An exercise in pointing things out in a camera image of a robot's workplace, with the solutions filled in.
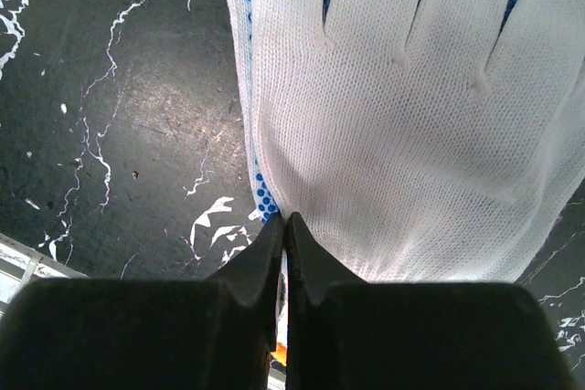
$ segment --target white knit glove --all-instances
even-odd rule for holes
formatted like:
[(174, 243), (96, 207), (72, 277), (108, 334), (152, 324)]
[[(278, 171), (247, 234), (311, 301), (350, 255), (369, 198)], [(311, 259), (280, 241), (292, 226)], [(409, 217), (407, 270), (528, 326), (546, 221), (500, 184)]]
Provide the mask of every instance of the white knit glove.
[(515, 280), (585, 176), (585, 0), (251, 0), (285, 216), (367, 280)]

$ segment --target dark countertop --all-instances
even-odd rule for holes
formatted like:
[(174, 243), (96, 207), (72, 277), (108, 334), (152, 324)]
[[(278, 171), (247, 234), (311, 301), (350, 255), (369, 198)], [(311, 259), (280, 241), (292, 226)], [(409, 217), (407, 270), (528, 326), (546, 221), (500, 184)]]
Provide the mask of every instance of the dark countertop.
[[(134, 279), (256, 236), (225, 0), (0, 1), (0, 232)], [(583, 260), (584, 185), (520, 283), (585, 385)]]

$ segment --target knit fabric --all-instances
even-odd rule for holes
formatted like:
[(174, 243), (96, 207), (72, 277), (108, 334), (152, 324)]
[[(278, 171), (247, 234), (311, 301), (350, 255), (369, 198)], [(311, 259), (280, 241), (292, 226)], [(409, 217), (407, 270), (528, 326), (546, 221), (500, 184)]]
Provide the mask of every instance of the knit fabric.
[(285, 216), (367, 280), (521, 274), (585, 176), (585, 0), (250, 0), (247, 68), (228, 2)]

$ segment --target table surface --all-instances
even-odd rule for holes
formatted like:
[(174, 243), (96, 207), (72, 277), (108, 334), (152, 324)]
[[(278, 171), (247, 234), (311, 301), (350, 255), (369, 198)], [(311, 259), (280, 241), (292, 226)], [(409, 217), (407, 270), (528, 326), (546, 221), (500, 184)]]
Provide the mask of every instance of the table surface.
[[(225, 0), (0, 0), (0, 75), (0, 232), (125, 279), (257, 235)], [(583, 385), (584, 260), (582, 185), (519, 283)]]

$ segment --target black plastic part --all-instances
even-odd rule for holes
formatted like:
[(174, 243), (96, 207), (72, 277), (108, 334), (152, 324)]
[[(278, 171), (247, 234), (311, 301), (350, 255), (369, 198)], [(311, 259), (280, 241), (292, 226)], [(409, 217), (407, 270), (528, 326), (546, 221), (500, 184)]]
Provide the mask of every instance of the black plastic part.
[(290, 390), (576, 388), (544, 313), (520, 287), (367, 284), (298, 214), (285, 249)]
[(284, 223), (205, 281), (39, 280), (0, 321), (0, 388), (266, 389)]
[(0, 388), (266, 388), (282, 247), (287, 388), (572, 389), (508, 284), (367, 284), (293, 214), (202, 282), (39, 280), (0, 321)]

